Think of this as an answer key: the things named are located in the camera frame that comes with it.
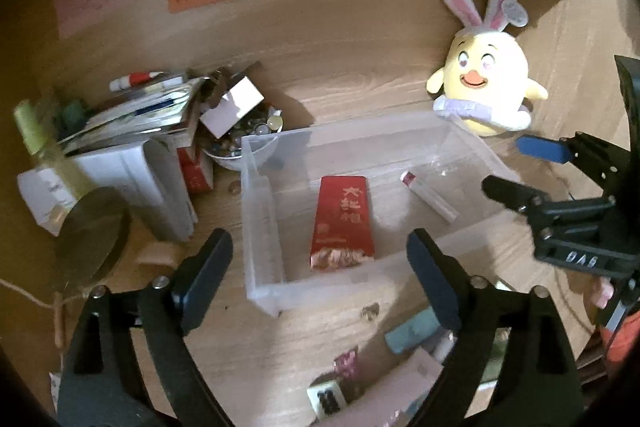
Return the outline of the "person's right hand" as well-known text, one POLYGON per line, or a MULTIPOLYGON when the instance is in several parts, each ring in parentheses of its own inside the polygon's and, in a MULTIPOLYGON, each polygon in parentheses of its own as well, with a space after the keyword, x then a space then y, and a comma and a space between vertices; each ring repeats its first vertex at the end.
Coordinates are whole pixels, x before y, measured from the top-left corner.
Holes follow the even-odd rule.
POLYGON ((598 309, 605 309, 614 295, 614 287, 607 277, 596 277, 593 280, 590 301, 598 309))

